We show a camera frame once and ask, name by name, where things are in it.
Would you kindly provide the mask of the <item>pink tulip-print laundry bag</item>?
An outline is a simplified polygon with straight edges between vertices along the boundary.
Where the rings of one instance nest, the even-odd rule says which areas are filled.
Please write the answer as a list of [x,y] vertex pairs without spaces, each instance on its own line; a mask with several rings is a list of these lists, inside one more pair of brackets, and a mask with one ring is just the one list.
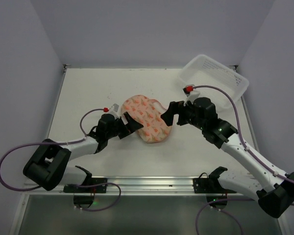
[[140,138],[146,143],[157,143],[164,141],[172,131],[161,119],[162,113],[166,111],[156,99],[150,99],[145,95],[135,95],[128,98],[121,106],[121,113],[127,112],[135,121],[143,125],[136,131]]

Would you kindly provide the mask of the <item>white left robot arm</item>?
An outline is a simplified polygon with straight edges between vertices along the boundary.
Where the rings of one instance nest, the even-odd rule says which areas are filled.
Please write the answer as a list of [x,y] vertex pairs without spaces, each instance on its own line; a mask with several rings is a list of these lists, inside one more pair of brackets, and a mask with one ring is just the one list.
[[57,143],[44,140],[23,168],[23,174],[47,191],[58,185],[77,188],[95,186],[92,174],[83,167],[69,167],[70,160],[101,152],[114,137],[123,139],[143,128],[143,125],[125,112],[123,117],[106,113],[98,124],[80,140]]

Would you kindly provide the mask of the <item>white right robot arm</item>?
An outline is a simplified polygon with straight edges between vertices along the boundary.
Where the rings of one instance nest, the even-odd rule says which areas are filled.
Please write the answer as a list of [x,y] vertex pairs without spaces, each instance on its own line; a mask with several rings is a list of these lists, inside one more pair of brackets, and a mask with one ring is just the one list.
[[272,166],[241,136],[239,130],[218,117],[215,105],[206,97],[177,104],[178,125],[189,124],[202,131],[205,139],[237,160],[259,182],[260,187],[244,194],[258,201],[261,209],[279,218],[294,202],[294,172]]

